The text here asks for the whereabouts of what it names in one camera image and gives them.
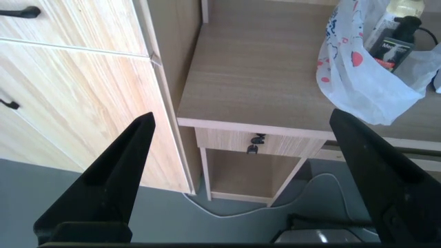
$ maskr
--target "plastic bag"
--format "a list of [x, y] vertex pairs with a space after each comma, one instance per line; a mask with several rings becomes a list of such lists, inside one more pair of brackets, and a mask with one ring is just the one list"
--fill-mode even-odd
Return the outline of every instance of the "plastic bag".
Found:
[[388, 1], [342, 0], [329, 18], [318, 55], [317, 82], [338, 108], [370, 124], [390, 125], [419, 99], [441, 68], [438, 49], [412, 52], [395, 74], [363, 47]]

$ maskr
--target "bottle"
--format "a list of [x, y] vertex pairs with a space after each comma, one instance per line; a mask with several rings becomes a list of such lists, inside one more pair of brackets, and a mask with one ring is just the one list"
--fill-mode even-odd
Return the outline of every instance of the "bottle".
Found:
[[365, 49], [370, 51], [385, 29], [395, 30], [398, 27], [399, 23], [394, 21], [396, 17], [411, 16], [420, 18], [423, 11], [424, 0], [391, 0], [386, 8], [386, 12], [367, 37]]

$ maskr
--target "grey floor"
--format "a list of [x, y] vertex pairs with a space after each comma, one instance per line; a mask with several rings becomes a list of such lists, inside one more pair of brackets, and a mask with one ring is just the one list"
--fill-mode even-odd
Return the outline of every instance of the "grey floor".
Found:
[[[340, 193], [336, 179], [342, 187]], [[35, 247], [34, 221], [72, 184], [79, 174], [0, 160], [0, 246]], [[206, 198], [202, 182], [199, 205], [218, 215], [239, 214], [264, 207], [258, 203]], [[343, 197], [346, 199], [347, 212]], [[290, 213], [340, 222], [369, 222], [369, 215], [345, 163], [311, 160], [282, 193], [277, 209], [235, 218], [206, 214], [182, 194], [142, 187], [130, 220], [132, 242], [269, 242], [286, 227]], [[366, 241], [378, 237], [353, 229]]]

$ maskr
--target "desk drawer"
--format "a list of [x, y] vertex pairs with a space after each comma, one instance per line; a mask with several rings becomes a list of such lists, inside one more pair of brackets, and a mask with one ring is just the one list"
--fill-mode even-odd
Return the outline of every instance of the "desk drawer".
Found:
[[35, 6], [35, 18], [0, 16], [0, 38], [146, 55], [132, 1], [2, 0], [0, 10]]
[[[251, 132], [196, 128], [198, 146], [209, 149], [246, 152], [254, 137], [257, 135]], [[265, 135], [265, 144], [258, 145], [258, 153], [309, 158], [320, 150], [325, 141], [267, 134]]]

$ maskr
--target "cabinet door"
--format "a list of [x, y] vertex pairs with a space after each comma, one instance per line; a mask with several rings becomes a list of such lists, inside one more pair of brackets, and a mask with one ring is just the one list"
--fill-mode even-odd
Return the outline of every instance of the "cabinet door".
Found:
[[1, 0], [0, 10], [36, 6], [34, 19], [0, 16], [0, 37], [147, 55], [132, 1]]
[[0, 158], [74, 172], [83, 171], [15, 111], [0, 105]]
[[0, 88], [17, 112], [82, 167], [137, 117], [156, 129], [142, 185], [188, 192], [189, 185], [148, 58], [0, 43]]

